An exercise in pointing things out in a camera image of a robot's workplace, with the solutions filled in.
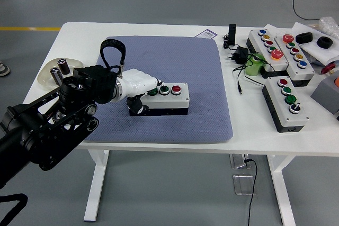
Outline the white and black robot left hand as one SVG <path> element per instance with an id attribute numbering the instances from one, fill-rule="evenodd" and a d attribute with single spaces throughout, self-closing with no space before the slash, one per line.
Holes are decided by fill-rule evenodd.
<path id="1" fill-rule="evenodd" d="M 143 106 L 141 97 L 163 82 L 140 70 L 130 69 L 122 73 L 119 83 L 119 100 L 126 97 L 128 108 L 134 114 L 141 114 L 148 110 L 148 106 Z"/>

